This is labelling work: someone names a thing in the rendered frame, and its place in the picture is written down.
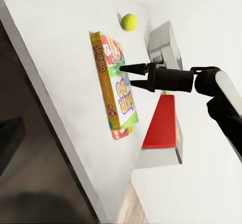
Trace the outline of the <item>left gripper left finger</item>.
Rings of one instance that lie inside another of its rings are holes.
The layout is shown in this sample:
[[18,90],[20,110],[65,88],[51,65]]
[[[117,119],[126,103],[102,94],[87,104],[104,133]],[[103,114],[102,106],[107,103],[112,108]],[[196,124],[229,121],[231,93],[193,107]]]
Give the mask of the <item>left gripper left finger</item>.
[[21,116],[0,122],[0,176],[25,136],[26,127]]

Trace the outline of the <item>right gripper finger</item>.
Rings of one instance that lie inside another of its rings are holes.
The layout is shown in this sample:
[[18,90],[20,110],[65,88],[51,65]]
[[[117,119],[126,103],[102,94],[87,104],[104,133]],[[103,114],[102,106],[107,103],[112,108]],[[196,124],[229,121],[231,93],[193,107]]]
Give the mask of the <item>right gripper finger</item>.
[[145,74],[148,73],[149,70],[149,63],[123,65],[119,69],[121,71],[131,72],[145,76]]
[[147,80],[131,80],[131,86],[147,89],[149,91],[148,81]]

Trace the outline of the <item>board game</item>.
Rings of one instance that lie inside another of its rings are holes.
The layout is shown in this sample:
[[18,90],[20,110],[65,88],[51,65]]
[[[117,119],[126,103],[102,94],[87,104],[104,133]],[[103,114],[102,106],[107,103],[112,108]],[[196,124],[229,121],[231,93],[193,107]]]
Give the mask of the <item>board game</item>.
[[[119,68],[126,65],[120,43],[100,31],[90,35],[97,64],[111,133],[114,140],[133,134],[139,124],[138,113],[128,72]],[[121,129],[126,129],[121,133]]]

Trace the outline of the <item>tennis ball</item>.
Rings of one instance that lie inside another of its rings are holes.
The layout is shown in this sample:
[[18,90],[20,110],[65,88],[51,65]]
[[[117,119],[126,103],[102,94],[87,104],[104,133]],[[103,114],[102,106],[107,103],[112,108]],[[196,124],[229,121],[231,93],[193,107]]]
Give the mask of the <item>tennis ball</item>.
[[122,28],[125,31],[133,31],[136,29],[137,25],[138,25],[138,20],[137,18],[132,15],[132,14],[126,14],[123,16],[122,20],[121,20],[121,24],[122,24]]

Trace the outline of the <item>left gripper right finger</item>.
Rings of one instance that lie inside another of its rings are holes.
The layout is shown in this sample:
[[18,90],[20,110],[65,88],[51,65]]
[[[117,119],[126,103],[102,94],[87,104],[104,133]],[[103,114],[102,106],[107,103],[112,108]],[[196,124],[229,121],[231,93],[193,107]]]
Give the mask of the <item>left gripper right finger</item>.
[[242,157],[242,118],[231,116],[225,132]]

